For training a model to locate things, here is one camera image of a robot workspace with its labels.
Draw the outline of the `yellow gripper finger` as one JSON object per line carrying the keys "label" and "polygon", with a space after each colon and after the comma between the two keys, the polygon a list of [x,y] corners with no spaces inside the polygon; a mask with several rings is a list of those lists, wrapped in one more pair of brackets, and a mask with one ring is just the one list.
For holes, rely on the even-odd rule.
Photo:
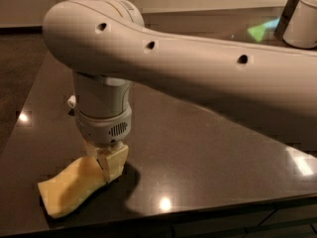
{"label": "yellow gripper finger", "polygon": [[106,161],[106,179],[112,182],[117,179],[123,172],[129,153],[129,147],[122,145],[120,148],[109,149],[105,155]]}
{"label": "yellow gripper finger", "polygon": [[94,145],[91,145],[89,142],[87,142],[86,140],[83,141],[83,145],[85,148],[85,152],[88,156],[93,157],[98,165],[100,166],[100,168],[102,168],[101,162],[100,162],[100,153],[99,153],[99,149],[96,148]]}

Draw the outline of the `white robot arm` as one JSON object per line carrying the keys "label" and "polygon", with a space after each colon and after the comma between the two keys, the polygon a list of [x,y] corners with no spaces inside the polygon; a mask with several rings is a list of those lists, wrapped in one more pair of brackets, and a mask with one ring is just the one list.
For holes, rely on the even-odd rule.
{"label": "white robot arm", "polygon": [[317,144],[315,53],[157,32],[127,0],[68,0],[44,18],[51,54],[73,72],[75,118],[96,148],[131,130],[137,82],[303,152]]}

